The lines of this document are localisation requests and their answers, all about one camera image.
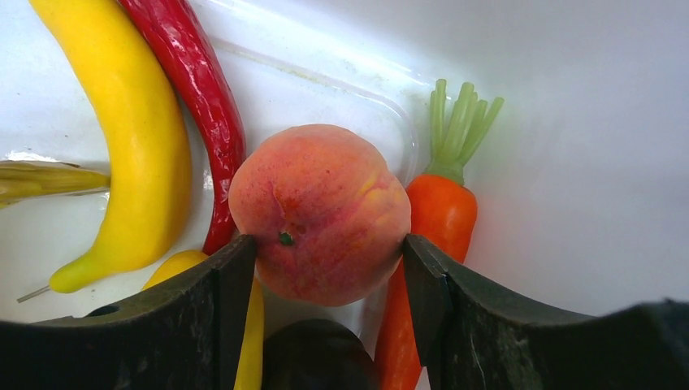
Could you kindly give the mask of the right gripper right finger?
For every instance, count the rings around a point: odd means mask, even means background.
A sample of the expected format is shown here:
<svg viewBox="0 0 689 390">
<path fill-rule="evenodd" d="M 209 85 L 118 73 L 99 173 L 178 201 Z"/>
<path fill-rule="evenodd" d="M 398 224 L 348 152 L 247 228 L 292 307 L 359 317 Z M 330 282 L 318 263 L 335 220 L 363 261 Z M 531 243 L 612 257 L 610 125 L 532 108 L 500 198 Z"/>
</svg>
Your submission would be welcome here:
<svg viewBox="0 0 689 390">
<path fill-rule="evenodd" d="M 404 242 L 421 364 L 433 389 L 685 389 L 688 305 L 657 301 L 594 317 L 525 297 Z"/>
</svg>

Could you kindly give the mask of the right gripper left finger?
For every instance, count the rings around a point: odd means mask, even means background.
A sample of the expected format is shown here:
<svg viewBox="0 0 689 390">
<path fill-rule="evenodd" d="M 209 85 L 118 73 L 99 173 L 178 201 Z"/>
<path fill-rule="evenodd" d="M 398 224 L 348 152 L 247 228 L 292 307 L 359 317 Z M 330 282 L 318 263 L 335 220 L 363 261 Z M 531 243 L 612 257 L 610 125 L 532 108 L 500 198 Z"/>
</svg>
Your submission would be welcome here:
<svg viewBox="0 0 689 390">
<path fill-rule="evenodd" d="M 256 249 L 251 236 L 239 236 L 203 263 L 83 318 L 2 322 L 2 388 L 233 388 Z"/>
</svg>

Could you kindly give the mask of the peach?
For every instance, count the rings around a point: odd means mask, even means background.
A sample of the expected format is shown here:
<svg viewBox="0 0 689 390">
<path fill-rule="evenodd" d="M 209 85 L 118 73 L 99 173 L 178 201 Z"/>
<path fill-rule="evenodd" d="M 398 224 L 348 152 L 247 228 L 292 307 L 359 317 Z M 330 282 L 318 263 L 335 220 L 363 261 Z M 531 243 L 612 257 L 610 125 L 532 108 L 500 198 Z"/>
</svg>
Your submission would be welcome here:
<svg viewBox="0 0 689 390">
<path fill-rule="evenodd" d="M 410 200 L 382 154 L 329 124 L 267 138 L 235 174 L 229 209 L 257 243 L 262 283 L 319 306 L 347 305 L 379 288 L 410 232 Z"/>
</svg>

